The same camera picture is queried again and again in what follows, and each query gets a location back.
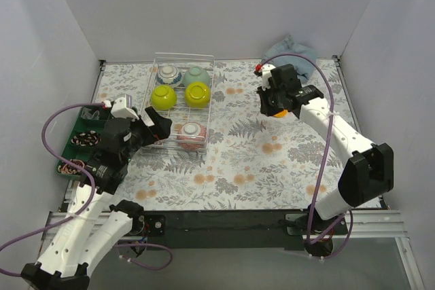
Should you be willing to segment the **orange bowl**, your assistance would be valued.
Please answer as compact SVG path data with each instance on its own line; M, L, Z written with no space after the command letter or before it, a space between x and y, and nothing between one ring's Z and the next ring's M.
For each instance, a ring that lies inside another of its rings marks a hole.
M288 110L284 109L283 111L276 113L273 117L283 118L288 114Z

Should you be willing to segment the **lime green bowl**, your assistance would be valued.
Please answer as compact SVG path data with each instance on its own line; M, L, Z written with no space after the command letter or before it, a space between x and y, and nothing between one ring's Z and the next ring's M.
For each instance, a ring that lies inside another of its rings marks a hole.
M193 82L186 88L184 98L189 107L204 109L211 100L211 91L203 82Z
M170 86L159 85L153 89L150 103L155 110L166 111L176 105L177 95Z

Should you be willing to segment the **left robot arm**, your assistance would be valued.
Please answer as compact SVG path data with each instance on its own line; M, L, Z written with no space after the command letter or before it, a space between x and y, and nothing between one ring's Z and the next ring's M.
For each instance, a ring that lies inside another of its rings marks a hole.
M66 222L57 225L55 237L39 259L20 273L33 289L87 289L96 266L117 241L144 229L143 207L123 200L111 206L109 219L95 234L91 232L123 182L131 158L142 147L168 138L172 121L153 107L143 115L113 107L111 115L86 161Z

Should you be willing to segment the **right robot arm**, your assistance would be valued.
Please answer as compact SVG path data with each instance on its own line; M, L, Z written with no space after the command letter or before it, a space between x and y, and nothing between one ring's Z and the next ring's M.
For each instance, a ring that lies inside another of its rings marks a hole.
M332 226L333 217L393 189L394 152L388 144L375 144L331 111L320 90L301 84L292 65L258 66L256 75L262 79L257 89L261 113L293 113L329 141L344 166L336 189L317 201L315 212L307 217L312 232L323 234Z

